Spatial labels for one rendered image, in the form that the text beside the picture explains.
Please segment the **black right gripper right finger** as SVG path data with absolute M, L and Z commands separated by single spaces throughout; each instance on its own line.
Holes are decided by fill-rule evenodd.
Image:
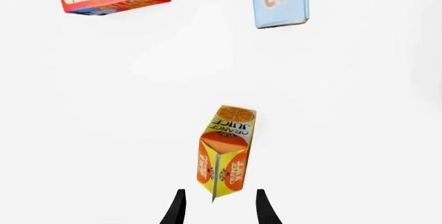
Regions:
M 256 192 L 256 214 L 258 224 L 282 224 L 263 189 Z

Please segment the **light blue printed box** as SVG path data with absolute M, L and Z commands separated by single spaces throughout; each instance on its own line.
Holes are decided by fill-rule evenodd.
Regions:
M 309 0 L 253 0 L 253 14 L 258 29 L 305 24 Z

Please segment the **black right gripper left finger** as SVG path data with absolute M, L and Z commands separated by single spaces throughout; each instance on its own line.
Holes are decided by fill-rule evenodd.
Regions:
M 184 189 L 179 189 L 160 224 L 184 224 L 185 213 L 186 192 Z

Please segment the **orange juice carton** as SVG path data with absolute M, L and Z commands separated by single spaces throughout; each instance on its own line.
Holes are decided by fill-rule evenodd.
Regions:
M 199 139 L 197 180 L 211 199 L 242 190 L 256 111 L 222 105 Z

